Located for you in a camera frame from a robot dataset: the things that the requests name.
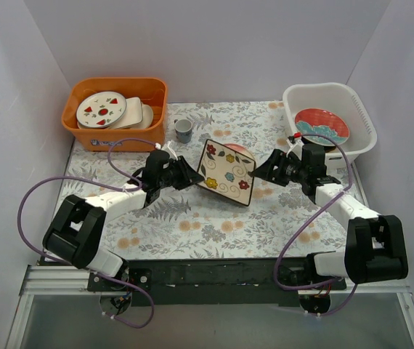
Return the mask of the square floral plate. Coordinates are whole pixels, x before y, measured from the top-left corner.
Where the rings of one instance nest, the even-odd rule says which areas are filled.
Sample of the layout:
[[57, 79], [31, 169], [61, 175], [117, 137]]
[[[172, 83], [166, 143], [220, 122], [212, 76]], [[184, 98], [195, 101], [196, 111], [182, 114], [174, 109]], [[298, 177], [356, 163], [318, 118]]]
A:
[[256, 162], [231, 147], [207, 139], [198, 163], [204, 180], [197, 186], [242, 206], [252, 197]]

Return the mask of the large red teal plate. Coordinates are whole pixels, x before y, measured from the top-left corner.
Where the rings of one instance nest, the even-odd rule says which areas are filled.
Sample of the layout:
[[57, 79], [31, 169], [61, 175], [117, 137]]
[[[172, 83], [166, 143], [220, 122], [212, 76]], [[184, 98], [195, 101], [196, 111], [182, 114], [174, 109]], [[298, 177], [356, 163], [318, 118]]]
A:
[[345, 143], [350, 136], [346, 123], [336, 114], [319, 108], [299, 111], [294, 119], [295, 126], [308, 142], [332, 147]]

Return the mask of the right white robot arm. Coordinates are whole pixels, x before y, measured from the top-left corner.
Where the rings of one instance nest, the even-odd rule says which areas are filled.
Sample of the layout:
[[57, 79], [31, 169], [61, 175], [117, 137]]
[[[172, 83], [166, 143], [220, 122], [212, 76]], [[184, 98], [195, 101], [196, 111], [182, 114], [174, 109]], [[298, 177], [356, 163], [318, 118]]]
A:
[[344, 251], [307, 255], [302, 289], [319, 289], [339, 278], [366, 284], [407, 277], [400, 219], [379, 214], [349, 195], [347, 187], [327, 174], [321, 145], [304, 145], [300, 156], [275, 149], [252, 175], [283, 187], [290, 182], [300, 184], [303, 194], [346, 230]]

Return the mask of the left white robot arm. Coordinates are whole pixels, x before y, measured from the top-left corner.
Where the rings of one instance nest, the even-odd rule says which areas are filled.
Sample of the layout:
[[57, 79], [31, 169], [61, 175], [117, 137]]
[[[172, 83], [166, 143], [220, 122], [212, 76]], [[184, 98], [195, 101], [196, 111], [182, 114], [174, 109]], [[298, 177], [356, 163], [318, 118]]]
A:
[[120, 291], [128, 285], [129, 273], [122, 268], [122, 257], [100, 246], [104, 227], [127, 212], [151, 205], [164, 188], [183, 190], [203, 181], [204, 176], [184, 157], [174, 159], [166, 151], [152, 151], [145, 166], [122, 189], [88, 198], [67, 196], [44, 236], [43, 248], [75, 268], [103, 274], [104, 282]]

